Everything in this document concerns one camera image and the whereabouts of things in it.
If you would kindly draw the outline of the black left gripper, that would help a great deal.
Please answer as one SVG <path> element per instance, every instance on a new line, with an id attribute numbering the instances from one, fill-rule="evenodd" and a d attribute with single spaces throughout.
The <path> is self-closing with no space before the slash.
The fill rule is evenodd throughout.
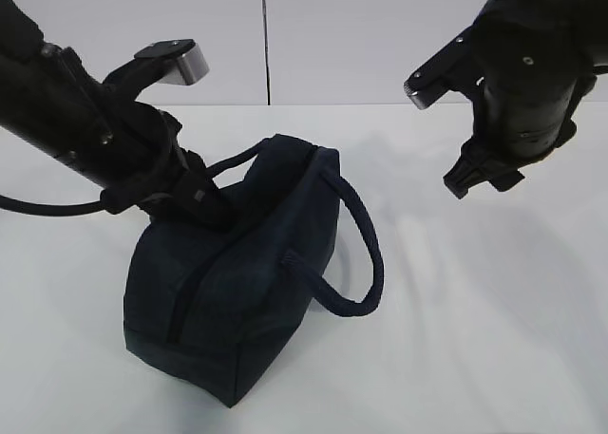
<path id="1" fill-rule="evenodd" d="M 133 165 L 102 190 L 104 209 L 118 215 L 137 206 L 154 218 L 194 220 L 213 230 L 228 230 L 237 211 L 206 174 L 202 158 L 178 143 L 181 123 L 171 114 L 149 104 L 112 107 L 124 132 L 114 132 L 114 142 L 136 142 L 127 148 Z"/>

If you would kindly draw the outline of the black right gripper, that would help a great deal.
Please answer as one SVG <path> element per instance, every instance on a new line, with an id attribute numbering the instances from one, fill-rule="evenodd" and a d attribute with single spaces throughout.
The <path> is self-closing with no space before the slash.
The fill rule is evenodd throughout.
<path id="1" fill-rule="evenodd" d="M 520 169 L 548 157 L 571 140 L 577 126 L 578 100 L 507 100 L 484 96 L 474 102 L 473 135 L 444 175 L 446 188 L 464 198 L 477 185 L 489 183 L 506 192 L 524 179 Z"/>

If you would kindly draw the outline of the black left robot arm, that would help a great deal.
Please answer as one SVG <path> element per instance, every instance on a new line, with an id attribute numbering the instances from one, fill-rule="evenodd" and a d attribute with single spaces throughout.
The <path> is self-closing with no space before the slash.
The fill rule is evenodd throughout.
<path id="1" fill-rule="evenodd" d="M 1 125 L 96 183 L 96 201 L 47 205 L 2 198 L 5 210 L 75 217 L 138 207 L 152 217 L 226 229 L 236 211 L 202 158 L 180 147 L 181 124 L 139 101 L 153 84 L 194 85 L 209 67 L 191 39 L 160 41 L 102 81 L 69 47 L 49 43 L 13 0 L 1 0 Z"/>

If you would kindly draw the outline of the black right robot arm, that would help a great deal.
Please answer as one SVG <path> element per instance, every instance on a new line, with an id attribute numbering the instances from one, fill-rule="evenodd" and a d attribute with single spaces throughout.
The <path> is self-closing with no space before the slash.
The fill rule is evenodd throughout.
<path id="1" fill-rule="evenodd" d="M 467 93 L 472 136 L 444 177 L 457 198 L 484 182 L 511 189 L 574 137 L 573 114 L 607 71 L 607 0 L 488 0 L 468 43 L 483 79 Z"/>

